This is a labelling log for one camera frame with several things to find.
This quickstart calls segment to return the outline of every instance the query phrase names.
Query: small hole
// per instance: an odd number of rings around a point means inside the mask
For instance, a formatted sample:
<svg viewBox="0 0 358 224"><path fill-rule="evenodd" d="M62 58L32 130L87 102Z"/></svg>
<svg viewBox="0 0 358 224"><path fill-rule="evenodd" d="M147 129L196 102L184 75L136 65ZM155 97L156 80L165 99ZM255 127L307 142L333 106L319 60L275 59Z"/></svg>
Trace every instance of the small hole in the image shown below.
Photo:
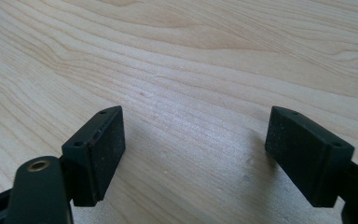
<svg viewBox="0 0 358 224"><path fill-rule="evenodd" d="M29 172L41 171L50 165L49 161L36 161L28 166Z"/></svg>
<svg viewBox="0 0 358 224"><path fill-rule="evenodd" d="M342 147L340 143L333 143L333 147Z"/></svg>
<svg viewBox="0 0 358 224"><path fill-rule="evenodd" d="M84 142L75 142L74 146L75 147L81 147L81 146L83 146L83 144L84 144Z"/></svg>

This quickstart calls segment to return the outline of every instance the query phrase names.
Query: light wooden surface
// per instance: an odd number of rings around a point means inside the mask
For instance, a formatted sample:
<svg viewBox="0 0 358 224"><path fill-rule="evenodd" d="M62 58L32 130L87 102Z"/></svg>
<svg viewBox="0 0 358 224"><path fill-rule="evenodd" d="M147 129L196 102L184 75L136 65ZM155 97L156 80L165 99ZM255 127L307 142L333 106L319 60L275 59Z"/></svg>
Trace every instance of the light wooden surface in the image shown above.
<svg viewBox="0 0 358 224"><path fill-rule="evenodd" d="M358 162L358 0L0 1L0 192L113 105L127 150L76 223L340 223L264 142L285 106Z"/></svg>

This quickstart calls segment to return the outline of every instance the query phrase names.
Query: hole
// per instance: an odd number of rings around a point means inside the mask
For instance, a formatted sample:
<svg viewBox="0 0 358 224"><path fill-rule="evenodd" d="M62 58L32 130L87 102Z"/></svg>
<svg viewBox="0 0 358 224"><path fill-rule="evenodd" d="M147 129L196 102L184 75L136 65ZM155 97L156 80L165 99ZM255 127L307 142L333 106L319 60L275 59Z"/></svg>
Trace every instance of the hole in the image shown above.
<svg viewBox="0 0 358 224"><path fill-rule="evenodd" d="M37 172L45 169L50 165L49 161L36 161L28 166L29 172Z"/></svg>
<svg viewBox="0 0 358 224"><path fill-rule="evenodd" d="M333 143L333 147L342 147L340 143Z"/></svg>
<svg viewBox="0 0 358 224"><path fill-rule="evenodd" d="M84 142L75 142L74 146L75 147L81 147L81 146L83 146L83 144L84 144Z"/></svg>

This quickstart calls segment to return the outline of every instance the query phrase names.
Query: wood grain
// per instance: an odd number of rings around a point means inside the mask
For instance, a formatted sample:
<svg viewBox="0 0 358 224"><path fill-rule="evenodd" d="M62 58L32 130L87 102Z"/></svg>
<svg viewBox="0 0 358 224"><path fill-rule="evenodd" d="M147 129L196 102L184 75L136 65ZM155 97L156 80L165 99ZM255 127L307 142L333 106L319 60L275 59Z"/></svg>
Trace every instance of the wood grain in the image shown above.
<svg viewBox="0 0 358 224"><path fill-rule="evenodd" d="M358 1L0 1L0 192L113 105L127 150L76 223L340 223L264 142L285 106L358 162Z"/></svg>

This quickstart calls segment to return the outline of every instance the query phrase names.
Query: black plastic bracket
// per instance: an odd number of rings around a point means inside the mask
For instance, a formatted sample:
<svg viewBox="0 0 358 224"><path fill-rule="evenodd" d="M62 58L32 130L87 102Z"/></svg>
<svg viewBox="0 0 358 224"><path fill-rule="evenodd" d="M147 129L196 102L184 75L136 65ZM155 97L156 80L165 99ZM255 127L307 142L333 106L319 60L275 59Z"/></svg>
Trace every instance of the black plastic bracket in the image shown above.
<svg viewBox="0 0 358 224"><path fill-rule="evenodd" d="M354 147L304 115L273 106L266 151L314 207L346 202L344 223L358 223L358 165Z"/></svg>
<svg viewBox="0 0 358 224"><path fill-rule="evenodd" d="M39 157L17 171L0 194L0 223L73 223L69 202L95 206L125 150L121 106L98 112L63 146L62 156Z"/></svg>

